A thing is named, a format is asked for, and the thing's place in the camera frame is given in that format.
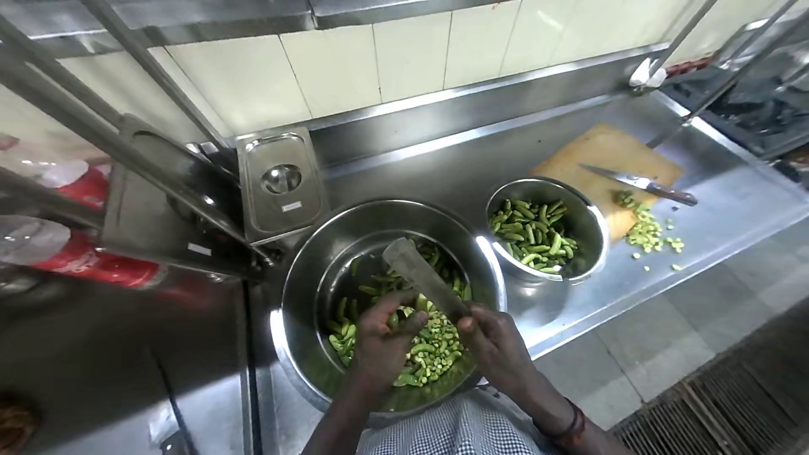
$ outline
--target tiled wall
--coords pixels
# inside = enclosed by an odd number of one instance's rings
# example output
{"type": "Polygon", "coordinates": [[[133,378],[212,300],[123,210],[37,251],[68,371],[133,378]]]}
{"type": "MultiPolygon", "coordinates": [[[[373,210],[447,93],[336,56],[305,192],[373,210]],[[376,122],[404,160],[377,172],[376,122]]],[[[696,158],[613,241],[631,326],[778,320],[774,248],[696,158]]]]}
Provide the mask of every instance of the tiled wall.
{"type": "MultiPolygon", "coordinates": [[[[151,52],[225,135],[322,117],[671,39],[703,0],[511,0],[326,31],[151,52]]],[[[717,49],[783,0],[719,0],[670,63],[717,49]]],[[[802,0],[794,9],[809,6],[802,0]]],[[[202,139],[125,53],[62,63],[110,104],[202,139]]],[[[0,131],[73,154],[92,147],[0,86],[0,131]]]]}

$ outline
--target small steel bowl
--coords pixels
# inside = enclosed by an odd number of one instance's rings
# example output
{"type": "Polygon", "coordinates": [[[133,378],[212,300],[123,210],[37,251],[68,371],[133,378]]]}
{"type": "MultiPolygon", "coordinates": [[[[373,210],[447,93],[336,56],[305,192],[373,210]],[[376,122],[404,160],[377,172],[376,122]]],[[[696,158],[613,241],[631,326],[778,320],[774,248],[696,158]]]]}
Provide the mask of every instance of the small steel bowl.
{"type": "Polygon", "coordinates": [[[489,234],[492,248],[503,264],[505,272],[529,282],[542,280],[568,281],[580,283],[604,268],[609,248],[609,229],[601,211],[584,194],[566,183],[547,177],[529,177],[512,181],[501,186],[489,198],[486,204],[485,221],[502,207],[506,199],[519,199],[540,204],[551,204],[561,199],[567,212],[561,223],[565,226],[565,236],[578,242],[578,249],[573,260],[562,267],[560,274],[546,274],[531,267],[524,266],[514,259],[489,234]]]}

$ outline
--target stainless steel bowl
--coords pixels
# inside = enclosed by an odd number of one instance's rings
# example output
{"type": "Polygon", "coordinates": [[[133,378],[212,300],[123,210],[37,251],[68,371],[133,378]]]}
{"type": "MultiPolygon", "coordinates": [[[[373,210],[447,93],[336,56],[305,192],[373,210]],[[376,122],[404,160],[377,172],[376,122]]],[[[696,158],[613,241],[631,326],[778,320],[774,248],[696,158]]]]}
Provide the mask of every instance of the stainless steel bowl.
{"type": "Polygon", "coordinates": [[[489,217],[500,210],[506,199],[520,199],[539,204],[553,203],[561,199],[567,212],[561,219],[565,235],[578,242],[576,256],[560,274],[546,274],[524,266],[514,259],[500,244],[493,243],[493,249],[505,264],[506,272],[527,281],[569,281],[572,284],[591,277],[604,268],[609,248],[609,228],[601,211],[584,194],[560,181],[547,177],[531,177],[512,181],[501,186],[486,204],[486,223],[489,217]]]}
{"type": "MultiPolygon", "coordinates": [[[[490,243],[473,236],[455,217],[418,202],[392,200],[364,202],[337,213],[303,244],[286,277],[282,306],[270,315],[273,343],[287,376],[319,410],[331,403],[345,373],[328,343],[325,322],[340,298],[363,296],[349,264],[362,255],[357,276],[380,273],[385,267],[382,251],[405,234],[441,245],[472,284],[475,301],[506,309],[502,272],[490,243]]],[[[364,299],[360,304],[369,306],[370,297],[364,299]]],[[[395,388],[373,417],[397,419],[417,413],[479,379],[467,355],[438,381],[421,388],[395,388]]]]}

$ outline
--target wooden cutting board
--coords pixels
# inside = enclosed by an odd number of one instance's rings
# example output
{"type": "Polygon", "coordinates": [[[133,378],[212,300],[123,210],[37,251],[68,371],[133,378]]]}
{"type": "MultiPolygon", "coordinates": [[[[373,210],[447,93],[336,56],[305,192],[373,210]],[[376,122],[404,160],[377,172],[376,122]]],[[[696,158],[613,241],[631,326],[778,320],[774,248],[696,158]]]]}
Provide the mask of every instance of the wooden cutting board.
{"type": "MultiPolygon", "coordinates": [[[[632,187],[594,174],[580,167],[579,163],[647,176],[663,185],[673,185],[683,175],[679,165],[606,123],[594,126],[531,170],[533,176],[551,177],[584,193],[607,220],[612,242],[618,241],[635,224],[632,211],[613,202],[616,192],[632,187]]],[[[633,193],[639,202],[654,204],[657,201],[656,196],[646,191],[635,189],[633,193]]]]}

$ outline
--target gray cloth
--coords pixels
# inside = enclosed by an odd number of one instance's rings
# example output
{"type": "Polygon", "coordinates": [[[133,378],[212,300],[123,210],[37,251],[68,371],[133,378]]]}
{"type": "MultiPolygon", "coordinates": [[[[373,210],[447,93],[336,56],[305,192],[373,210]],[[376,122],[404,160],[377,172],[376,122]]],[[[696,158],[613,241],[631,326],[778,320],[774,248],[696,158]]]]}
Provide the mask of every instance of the gray cloth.
{"type": "Polygon", "coordinates": [[[373,455],[549,455],[531,418],[494,389],[470,390],[393,425],[363,432],[357,453],[373,455]]]}

